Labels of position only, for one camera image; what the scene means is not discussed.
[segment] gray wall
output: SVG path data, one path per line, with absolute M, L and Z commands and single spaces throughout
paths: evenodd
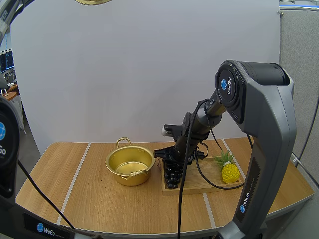
M 297 138 L 294 153 L 299 156 L 306 140 L 319 97 L 319 11 L 285 10 L 281 18 L 280 64 L 294 79 Z M 319 181 L 319 113 L 307 143 L 302 163 Z M 319 237 L 319 190 L 298 166 L 315 191 L 315 196 L 288 225 L 280 239 Z

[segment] grape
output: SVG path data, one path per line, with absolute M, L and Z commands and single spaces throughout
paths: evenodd
M 176 183 L 176 182 L 177 182 L 177 178 L 175 178 L 175 177 L 171 177 L 170 180 L 171 180 L 171 182 L 173 182 L 173 183 Z

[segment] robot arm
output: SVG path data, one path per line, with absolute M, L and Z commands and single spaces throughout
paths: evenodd
M 206 139 L 225 111 L 254 145 L 244 188 L 233 221 L 220 231 L 222 239 L 254 238 L 276 197 L 296 138 L 294 83 L 277 64 L 227 60 L 216 73 L 216 90 L 200 107 L 191 132 L 189 155 Z M 185 159 L 190 113 L 181 135 L 165 159 Z

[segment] wooden table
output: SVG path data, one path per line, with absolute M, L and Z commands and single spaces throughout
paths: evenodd
M 14 84 L 14 85 L 10 86 L 10 88 L 7 90 L 7 92 L 14 91 L 17 88 L 18 88 L 18 84 Z
M 16 92 L 8 92 L 7 94 L 4 93 L 3 97 L 5 97 L 8 101 L 10 101 L 14 97 L 16 97 Z
M 220 155 L 214 141 L 206 143 L 210 156 Z M 219 144 L 224 150 L 232 151 L 246 174 L 251 154 L 248 140 L 225 139 L 219 140 Z M 160 149 L 173 143 L 137 145 Z M 161 195 L 157 163 L 146 183 L 136 187 L 120 185 L 105 166 L 105 158 L 115 147 L 115 143 L 54 143 L 40 158 L 31 176 L 76 228 L 112 238 L 175 237 L 178 195 Z M 217 227 L 232 220 L 241 190 L 184 195 L 182 235 L 199 238 L 216 233 Z M 266 220 L 286 215 L 287 224 L 313 194 L 300 172 L 289 163 Z M 53 223 L 66 225 L 28 180 L 16 202 Z

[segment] black cable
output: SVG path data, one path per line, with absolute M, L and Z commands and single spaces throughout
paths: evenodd
M 213 135 L 214 140 L 215 140 L 215 142 L 217 143 L 218 147 L 221 149 L 221 151 L 223 151 L 223 149 L 222 149 L 221 146 L 219 145 L 219 143 L 218 143 L 218 141 L 217 141 L 217 139 L 216 139 L 216 137 L 215 137 L 215 135 L 214 135 L 213 129 L 212 129 L 211 126 L 210 126 L 210 123 L 209 123 L 209 115 L 207 114 L 207 109 L 206 109 L 206 107 L 204 107 L 204 108 L 205 108 L 205 113 L 206 113 L 207 118 L 208 118 L 208 125 L 209 125 L 209 127 L 210 127 L 210 132 L 211 132 L 211 134 Z M 200 170 L 199 163 L 198 163 L 198 157 L 195 157 L 195 159 L 196 159 L 197 169 L 198 169 L 200 175 L 203 177 L 203 179 L 206 180 L 207 183 L 209 183 L 209 184 L 212 185 L 213 187 L 218 188 L 218 189 L 230 190 L 230 189 L 236 189 L 236 188 L 240 188 L 240 187 L 244 186 L 244 183 L 243 183 L 243 184 L 237 185 L 237 186 L 235 186 L 235 187 L 224 188 L 224 187 L 217 186 L 216 184 L 213 184 L 212 182 L 210 182 L 210 181 L 205 177 L 205 175 L 204 175 L 204 174 L 202 173 L 202 171 Z
M 299 158 L 297 158 L 297 159 L 299 159 L 299 160 L 301 159 L 301 157 L 302 157 L 302 155 L 303 155 L 303 153 L 304 153 L 304 150 L 305 150 L 306 145 L 307 145 L 307 143 L 308 143 L 308 139 L 309 139 L 310 134 L 311 134 L 311 131 L 312 131 L 312 129 L 313 129 L 313 126 L 314 126 L 314 123 L 315 123 L 315 119 L 316 119 L 316 115 L 317 115 L 317 112 L 318 112 L 318 106 L 319 106 L 319 97 L 318 97 L 318 100 L 317 100 L 317 105 L 316 105 L 315 113 L 314 113 L 314 116 L 313 116 L 313 121 L 311 122 L 311 126 L 310 126 L 310 129 L 309 129 L 309 132 L 308 132 L 306 141 L 305 141 L 305 143 L 304 143 L 303 149 L 301 150 L 301 154 L 300 154 Z
M 199 167 L 199 163 L 198 163 L 198 157 L 195 158 L 196 159 L 196 165 L 197 165 L 197 169 L 200 173 L 200 175 L 203 177 L 203 179 L 205 179 L 205 181 L 207 183 L 209 183 L 211 186 L 215 187 L 215 188 L 218 188 L 218 189 L 224 189 L 224 190 L 231 190 L 231 189 L 236 189 L 236 188 L 240 188 L 242 186 L 244 186 L 244 184 L 240 184 L 240 185 L 237 185 L 235 187 L 229 187 L 229 188 L 225 188 L 225 187 L 220 187 L 220 186 L 217 186 L 216 184 L 213 184 L 212 182 L 210 182 L 206 177 L 205 175 L 202 173 L 202 171 L 200 170 L 200 167 Z
M 69 220 L 67 220 L 67 218 L 60 212 L 60 210 L 53 204 L 53 202 L 50 201 L 50 199 L 47 198 L 47 196 L 45 196 L 44 193 L 42 193 L 42 191 L 38 188 L 38 186 L 36 185 L 36 183 L 34 182 L 34 180 L 31 178 L 30 174 L 28 173 L 28 171 L 25 169 L 25 167 L 22 165 L 22 163 L 20 162 L 20 160 L 18 160 L 18 165 L 19 167 L 22 169 L 22 171 L 24 172 L 24 174 L 26 175 L 26 177 L 29 179 L 29 181 L 31 182 L 31 184 L 33 185 L 33 187 L 38 191 L 38 193 L 58 212 L 58 214 L 60 214 L 60 216 L 67 222 L 67 224 L 72 228 L 75 229 L 74 226 L 69 222 Z
M 205 147 L 206 147 L 206 149 L 207 149 L 207 154 L 204 156 L 204 158 L 207 158 L 207 156 L 208 156 L 208 154 L 209 154 L 209 148 L 208 148 L 208 146 L 207 146 L 207 144 L 206 143 L 203 143 L 203 142 L 199 142 L 201 145 L 204 145 Z
M 218 145 L 218 147 L 220 148 L 220 150 L 221 151 L 223 151 L 223 149 L 221 148 L 221 146 L 219 145 L 219 143 L 218 143 L 218 141 L 217 141 L 217 139 L 216 139 L 216 137 L 215 137 L 215 135 L 214 135 L 214 133 L 213 133 L 213 129 L 210 127 L 210 132 L 211 132 L 211 134 L 213 135 L 213 137 L 214 137 L 214 140 L 215 140 L 215 142 L 217 143 L 217 145 Z
M 253 149 L 253 142 L 251 141 L 249 134 L 247 134 L 247 138 L 249 140 L 249 144 L 250 144 L 251 149 Z
M 193 128 L 194 125 L 194 121 L 197 115 L 197 112 L 200 108 L 200 106 L 207 102 L 209 100 L 203 100 L 201 102 L 198 103 L 198 105 L 196 106 L 196 109 L 193 113 L 193 115 L 191 116 L 191 121 L 190 121 L 190 125 L 189 125 L 189 130 L 188 130 L 188 136 L 187 136 L 187 142 L 186 142 L 186 152 L 185 152 L 185 161 L 184 161 L 184 169 L 183 169 L 183 176 L 181 179 L 181 183 L 180 183 L 180 189 L 179 189 L 179 197 L 178 197 L 178 225 L 177 225 L 177 239 L 180 239 L 180 224 L 181 224 L 181 205 L 182 205 L 182 198 L 183 198 L 183 189 L 184 189 L 184 184 L 185 184 L 185 177 L 186 177 L 186 169 L 187 169 L 187 163 L 188 163 L 188 153 L 189 153 L 189 145 L 190 145 L 190 137 L 191 137 L 191 130 Z

